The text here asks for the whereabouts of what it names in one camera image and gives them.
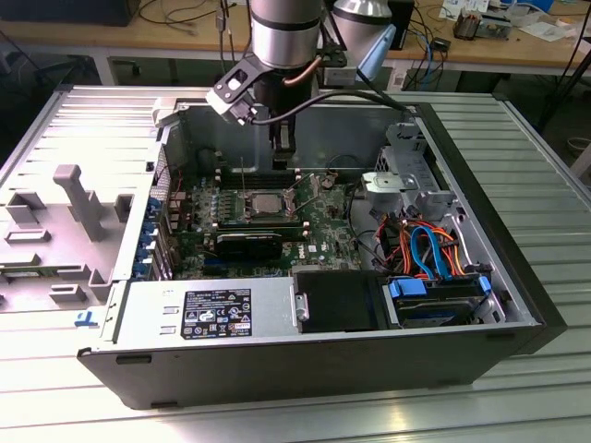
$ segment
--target motherboard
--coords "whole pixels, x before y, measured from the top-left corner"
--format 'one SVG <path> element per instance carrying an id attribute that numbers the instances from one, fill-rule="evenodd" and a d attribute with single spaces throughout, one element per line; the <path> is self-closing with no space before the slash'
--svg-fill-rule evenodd
<path id="1" fill-rule="evenodd" d="M 360 269 L 336 174 L 179 176 L 168 204 L 176 280 Z"/>

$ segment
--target power supply label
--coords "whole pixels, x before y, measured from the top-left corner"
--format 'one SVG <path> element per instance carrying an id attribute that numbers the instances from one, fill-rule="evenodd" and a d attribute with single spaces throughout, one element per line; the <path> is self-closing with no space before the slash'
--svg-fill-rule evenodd
<path id="1" fill-rule="evenodd" d="M 181 335 L 185 340 L 251 336 L 250 290 L 222 289 L 185 293 Z"/>

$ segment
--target computer tower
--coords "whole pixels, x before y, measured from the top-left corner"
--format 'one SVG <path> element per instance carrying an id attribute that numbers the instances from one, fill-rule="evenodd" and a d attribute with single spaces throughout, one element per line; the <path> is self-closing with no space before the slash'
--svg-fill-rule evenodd
<path id="1" fill-rule="evenodd" d="M 388 2 L 388 6 L 392 12 L 392 24 L 396 27 L 396 34 L 394 34 L 390 49 L 400 51 L 404 46 L 408 25 L 415 8 L 415 0 L 391 0 Z"/>

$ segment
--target wooden tabletop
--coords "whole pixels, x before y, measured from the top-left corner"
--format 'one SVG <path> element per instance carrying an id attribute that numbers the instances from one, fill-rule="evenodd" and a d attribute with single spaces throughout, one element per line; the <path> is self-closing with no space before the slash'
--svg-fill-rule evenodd
<path id="1" fill-rule="evenodd" d="M 199 0 L 163 0 L 166 10 L 193 6 L 196 3 L 199 3 Z M 417 3 L 426 24 L 434 34 L 452 42 L 448 62 L 564 67 L 573 51 L 572 41 L 561 39 L 557 42 L 545 42 L 520 30 L 512 30 L 508 41 L 457 40 L 452 34 L 453 22 L 438 17 L 438 5 L 441 4 L 441 0 L 419 0 Z M 195 17 L 214 10 L 215 5 L 215 0 L 208 0 L 199 8 L 180 11 L 173 17 L 175 19 Z M 587 7 L 586 2 L 568 6 L 555 3 L 550 13 L 576 15 L 584 13 Z M 144 10 L 144 16 L 156 21 L 163 20 L 160 2 L 148 6 Z M 577 21 L 583 19 L 582 16 L 573 18 Z M 23 43 L 218 51 L 219 37 L 215 29 L 215 15 L 208 15 L 194 23 L 193 27 L 183 26 L 186 30 L 192 30 L 193 35 L 162 24 L 149 23 L 139 17 L 133 18 L 125 28 L 0 21 L 0 29 L 15 41 Z M 248 39 L 247 11 L 244 6 L 235 6 L 230 9 L 230 28 L 234 35 L 236 50 L 242 51 Z M 224 49 L 230 49 L 227 38 Z M 420 60 L 423 55 L 424 52 L 418 44 L 417 37 L 408 36 L 403 50 L 390 51 L 388 57 Z M 581 55 L 577 55 L 575 62 L 582 58 Z"/>

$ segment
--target workbench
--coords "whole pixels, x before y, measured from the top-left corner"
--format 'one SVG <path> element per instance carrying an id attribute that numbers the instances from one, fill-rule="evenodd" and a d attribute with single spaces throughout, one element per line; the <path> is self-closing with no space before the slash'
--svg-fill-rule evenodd
<path id="1" fill-rule="evenodd" d="M 58 91 L 0 170 L 0 193 L 52 183 L 53 170 L 43 165 L 75 151 L 113 171 L 113 180 L 89 182 L 97 193 L 133 194 L 142 177 L 134 163 L 144 164 L 158 137 L 152 106 L 159 98 L 199 100 L 206 91 Z M 508 102 L 488 94 L 392 96 L 433 107 L 569 330 L 471 386 L 134 411 L 77 361 L 78 348 L 100 332 L 77 329 L 76 310 L 3 313 L 0 440 L 584 441 L 591 431 L 591 194 Z"/>
<path id="2" fill-rule="evenodd" d="M 573 42 L 566 39 L 544 42 L 520 30 L 513 30 L 509 40 L 493 41 L 478 39 L 472 42 L 454 39 L 453 22 L 438 18 L 441 0 L 420 0 L 419 9 L 426 24 L 440 36 L 452 42 L 445 70 L 480 71 L 515 74 L 561 75 L 573 52 Z M 194 0 L 165 0 L 167 10 L 193 6 Z M 208 0 L 203 6 L 182 11 L 176 19 L 195 17 L 215 9 L 216 3 Z M 551 14 L 582 14 L 588 3 L 575 5 L 555 3 Z M 147 7 L 144 15 L 154 20 L 163 20 L 157 3 Z M 234 36 L 235 50 L 242 53 L 248 39 L 247 11 L 244 6 L 230 9 L 230 28 Z M 196 22 L 194 33 L 173 29 L 161 24 L 149 23 L 137 16 L 126 28 L 111 28 L 93 25 L 67 25 L 54 23 L 17 23 L 0 21 L 2 29 L 24 51 L 32 53 L 87 55 L 94 59 L 103 85 L 115 85 L 116 75 L 111 64 L 115 57 L 149 57 L 165 59 L 218 60 L 220 57 L 219 35 L 215 29 L 215 15 L 208 15 Z M 13 51 L 7 42 L 0 42 L 0 50 Z M 224 58 L 231 59 L 227 36 L 224 41 Z M 406 71 L 418 66 L 424 50 L 416 36 L 409 35 L 402 51 L 390 51 L 384 66 L 392 68 L 389 90 L 400 89 L 400 79 Z M 582 59 L 578 54 L 573 63 L 576 67 Z"/>

